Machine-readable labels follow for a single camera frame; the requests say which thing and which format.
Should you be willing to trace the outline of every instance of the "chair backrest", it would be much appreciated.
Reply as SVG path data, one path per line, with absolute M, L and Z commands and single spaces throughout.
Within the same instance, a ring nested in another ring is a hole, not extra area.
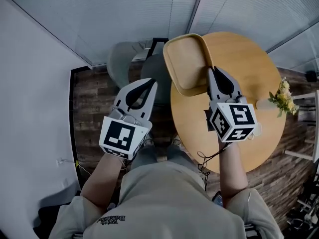
M 129 84 L 129 68 L 132 59 L 146 47 L 150 47 L 152 40 L 141 42 L 120 42 L 114 45 L 107 59 L 107 70 L 119 88 Z

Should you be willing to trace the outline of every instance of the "cable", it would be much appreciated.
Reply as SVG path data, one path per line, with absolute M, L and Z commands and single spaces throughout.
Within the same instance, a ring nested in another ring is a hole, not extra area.
M 56 161 L 57 161 L 58 165 L 61 165 L 61 164 L 63 164 L 63 163 L 73 163 L 73 164 L 75 164 L 75 167 L 79 166 L 79 167 L 81 167 L 84 171 L 86 171 L 89 175 L 91 175 L 90 172 L 88 172 L 83 166 L 81 166 L 81 165 L 79 164 L 78 160 L 74 162 L 74 161 L 72 161 L 72 160 L 60 158 L 60 159 L 57 159 Z
M 230 144 L 231 144 L 231 142 L 226 143 L 225 146 L 221 150 L 219 150 L 214 155 L 211 155 L 211 156 L 208 156 L 208 157 L 206 157 L 204 155 L 204 153 L 201 152 L 201 151 L 197 152 L 197 155 L 204 159 L 204 162 L 202 164 L 198 164 L 197 168 L 205 176 L 204 177 L 205 191 L 206 191 L 206 187 L 207 187 L 208 176 L 210 175 L 210 171 L 206 171 L 205 172 L 205 169 L 206 169 L 206 166 L 207 166 L 207 162 L 210 161 L 211 159 L 213 159 L 214 157 L 216 157 L 217 155 L 219 155 L 220 153 L 222 153 L 225 149 L 227 149 L 230 146 Z
M 135 159 L 136 156 L 137 156 L 137 154 L 136 154 L 125 166 L 123 166 L 123 167 L 121 168 L 121 171 L 126 170 L 126 172 L 128 172 L 128 171 L 127 171 L 127 168 L 128 168 L 128 166 L 132 163 L 132 161 Z

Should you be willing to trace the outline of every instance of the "wooden tray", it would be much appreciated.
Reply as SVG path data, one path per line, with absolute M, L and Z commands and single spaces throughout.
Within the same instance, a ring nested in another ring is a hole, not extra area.
M 163 50 L 165 63 L 177 91 L 195 96 L 207 91 L 207 68 L 214 68 L 205 40 L 186 34 L 168 41 Z

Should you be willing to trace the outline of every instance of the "flower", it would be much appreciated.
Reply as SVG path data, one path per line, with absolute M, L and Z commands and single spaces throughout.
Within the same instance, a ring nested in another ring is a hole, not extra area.
M 291 93 L 290 93 L 289 89 L 286 89 L 286 88 L 282 88 L 280 90 L 280 94 L 283 94 L 286 99 L 291 97 Z
M 288 109 L 293 110 L 293 108 L 295 108 L 295 104 L 294 104 L 294 101 L 290 99 L 288 102 Z
M 273 102 L 280 110 L 278 117 L 281 116 L 282 112 L 292 113 L 294 115 L 299 109 L 299 106 L 294 104 L 289 88 L 289 83 L 284 77 L 280 82 L 276 94 L 273 95 L 271 92 L 269 92 L 270 98 L 268 100 Z
M 286 81 L 284 81 L 284 82 L 283 82 L 283 87 L 288 90 L 289 87 L 290 87 L 290 86 L 289 86 L 289 83 L 286 82 Z

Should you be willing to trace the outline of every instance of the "gray chair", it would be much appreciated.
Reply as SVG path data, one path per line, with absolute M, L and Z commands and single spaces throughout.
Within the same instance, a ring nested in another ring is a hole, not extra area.
M 152 40 L 142 42 L 120 42 L 111 48 L 107 59 L 107 70 L 119 88 L 128 85 L 129 68 L 133 58 L 145 48 L 150 47 Z
M 109 53 L 107 70 L 116 85 L 119 88 L 123 88 L 129 84 L 129 67 L 132 59 L 152 44 L 141 71 L 141 79 L 154 78 L 158 83 L 155 104 L 167 105 L 170 103 L 171 79 L 162 51 L 160 51 L 159 54 L 152 55 L 158 42 L 158 40 L 155 39 L 157 38 L 154 38 L 153 42 L 152 40 L 147 40 L 142 42 L 120 42 L 116 44 Z

